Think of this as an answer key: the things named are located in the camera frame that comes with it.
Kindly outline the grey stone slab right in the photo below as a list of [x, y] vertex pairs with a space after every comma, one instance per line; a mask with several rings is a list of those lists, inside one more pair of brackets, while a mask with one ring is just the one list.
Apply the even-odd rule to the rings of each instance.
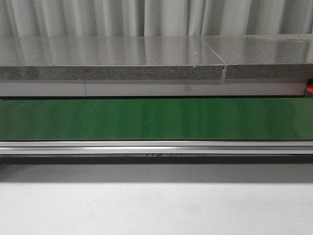
[[311, 79], [312, 34], [201, 36], [222, 60], [226, 79]]

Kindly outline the white panel behind conveyor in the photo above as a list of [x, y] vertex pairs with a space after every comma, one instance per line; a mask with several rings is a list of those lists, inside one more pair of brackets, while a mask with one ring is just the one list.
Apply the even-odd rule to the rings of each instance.
[[1, 83], [0, 95], [13, 96], [294, 96], [306, 83], [101, 84]]

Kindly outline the grey stone slab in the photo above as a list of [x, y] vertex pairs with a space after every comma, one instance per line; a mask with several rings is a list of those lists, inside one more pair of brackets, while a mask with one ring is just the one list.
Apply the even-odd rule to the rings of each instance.
[[312, 34], [201, 36], [222, 60], [226, 79], [311, 79]]
[[9, 80], [215, 80], [224, 66], [198, 37], [1, 38]]

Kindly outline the green conveyor belt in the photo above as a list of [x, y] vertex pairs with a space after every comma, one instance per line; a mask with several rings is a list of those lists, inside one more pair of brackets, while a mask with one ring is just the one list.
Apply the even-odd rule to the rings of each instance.
[[2, 100], [0, 138], [310, 140], [310, 98]]

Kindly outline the red object at right edge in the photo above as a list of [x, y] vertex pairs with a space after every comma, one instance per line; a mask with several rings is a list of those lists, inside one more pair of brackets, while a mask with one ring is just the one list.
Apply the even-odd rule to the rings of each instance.
[[313, 85], [307, 85], [305, 90], [305, 98], [313, 98]]

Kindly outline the grey stone slab left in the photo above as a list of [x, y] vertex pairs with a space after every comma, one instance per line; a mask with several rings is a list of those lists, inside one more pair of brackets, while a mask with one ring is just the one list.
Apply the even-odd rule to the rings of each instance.
[[198, 37], [1, 38], [9, 80], [215, 80], [224, 66]]

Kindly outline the aluminium conveyor side rail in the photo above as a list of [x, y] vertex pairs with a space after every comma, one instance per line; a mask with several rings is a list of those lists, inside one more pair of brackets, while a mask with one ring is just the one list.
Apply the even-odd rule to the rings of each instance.
[[311, 155], [312, 141], [2, 141], [1, 155]]

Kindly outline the grey pleated curtain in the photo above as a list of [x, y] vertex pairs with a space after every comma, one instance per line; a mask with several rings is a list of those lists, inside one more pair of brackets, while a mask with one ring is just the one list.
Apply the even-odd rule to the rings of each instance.
[[307, 34], [310, 0], [3, 0], [0, 35]]

